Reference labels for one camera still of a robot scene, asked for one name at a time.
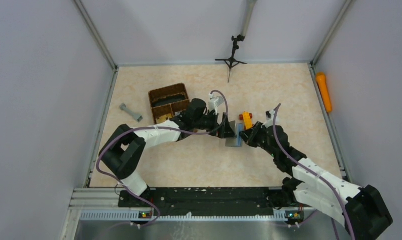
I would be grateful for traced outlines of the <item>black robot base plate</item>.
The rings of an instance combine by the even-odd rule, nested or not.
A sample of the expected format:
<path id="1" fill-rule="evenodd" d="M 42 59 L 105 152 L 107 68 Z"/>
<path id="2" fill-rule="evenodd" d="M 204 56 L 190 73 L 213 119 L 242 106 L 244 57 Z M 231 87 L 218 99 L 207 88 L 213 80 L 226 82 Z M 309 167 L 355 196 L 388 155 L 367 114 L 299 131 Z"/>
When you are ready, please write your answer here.
<path id="1" fill-rule="evenodd" d="M 119 206 L 145 206 L 143 200 L 157 207 L 177 203 L 253 203 L 255 206 L 281 208 L 298 208 L 306 204 L 298 203 L 289 197 L 280 187 L 150 187 L 137 199 L 125 190 L 120 192 Z"/>

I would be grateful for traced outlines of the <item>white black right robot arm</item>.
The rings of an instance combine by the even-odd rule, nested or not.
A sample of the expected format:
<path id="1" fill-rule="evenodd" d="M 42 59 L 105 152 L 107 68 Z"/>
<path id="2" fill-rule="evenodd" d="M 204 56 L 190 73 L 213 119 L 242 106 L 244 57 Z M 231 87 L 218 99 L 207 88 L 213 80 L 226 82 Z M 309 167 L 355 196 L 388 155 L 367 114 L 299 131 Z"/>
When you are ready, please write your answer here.
<path id="1" fill-rule="evenodd" d="M 268 153 L 276 167 L 288 174 L 282 181 L 285 201 L 315 208 L 356 240 L 375 240 L 393 223 L 375 187 L 360 187 L 319 167 L 289 144 L 281 126 L 257 122 L 239 136 L 246 145 Z"/>

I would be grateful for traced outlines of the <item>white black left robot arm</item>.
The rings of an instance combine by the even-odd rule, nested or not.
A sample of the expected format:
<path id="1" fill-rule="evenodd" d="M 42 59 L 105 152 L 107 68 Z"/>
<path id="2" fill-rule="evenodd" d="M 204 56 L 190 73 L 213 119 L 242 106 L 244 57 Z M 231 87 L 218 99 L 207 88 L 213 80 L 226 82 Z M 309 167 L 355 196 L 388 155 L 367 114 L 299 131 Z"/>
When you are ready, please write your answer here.
<path id="1" fill-rule="evenodd" d="M 99 163 L 110 170 L 109 176 L 135 196 L 141 196 L 148 185 L 136 171 L 143 152 L 152 147 L 182 141 L 193 135 L 210 135 L 220 139 L 234 138 L 228 113 L 217 122 L 218 106 L 228 106 L 223 96 L 209 95 L 208 102 L 194 98 L 187 109 L 165 122 L 152 126 L 130 128 L 120 125 L 101 149 Z"/>

